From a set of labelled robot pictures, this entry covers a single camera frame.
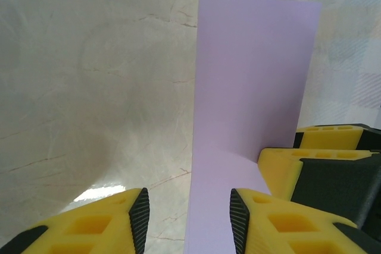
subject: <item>marble surface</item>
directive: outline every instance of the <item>marble surface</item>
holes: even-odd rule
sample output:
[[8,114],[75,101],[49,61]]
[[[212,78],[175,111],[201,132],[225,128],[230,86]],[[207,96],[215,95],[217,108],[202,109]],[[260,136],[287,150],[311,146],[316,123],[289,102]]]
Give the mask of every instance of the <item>marble surface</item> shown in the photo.
[[[310,1],[324,10],[300,125],[373,125],[381,0]],[[50,215],[145,186],[146,253],[182,253],[197,5],[0,0],[0,244]]]

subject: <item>purple paper sheet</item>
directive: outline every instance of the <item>purple paper sheet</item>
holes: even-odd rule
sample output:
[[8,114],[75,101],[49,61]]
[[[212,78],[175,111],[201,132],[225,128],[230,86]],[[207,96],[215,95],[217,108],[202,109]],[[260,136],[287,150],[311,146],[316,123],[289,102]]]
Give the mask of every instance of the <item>purple paper sheet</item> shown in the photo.
[[233,254],[230,189],[268,192],[256,161],[291,147],[320,4],[199,0],[185,253]]

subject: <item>white marble background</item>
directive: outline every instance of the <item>white marble background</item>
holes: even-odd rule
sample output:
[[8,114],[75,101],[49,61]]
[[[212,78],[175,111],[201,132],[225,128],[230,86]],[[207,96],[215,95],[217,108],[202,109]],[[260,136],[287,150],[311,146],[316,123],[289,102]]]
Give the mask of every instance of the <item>white marble background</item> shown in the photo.
[[[381,0],[323,3],[300,125],[373,124]],[[0,0],[0,244],[146,186],[146,253],[182,253],[198,0]]]

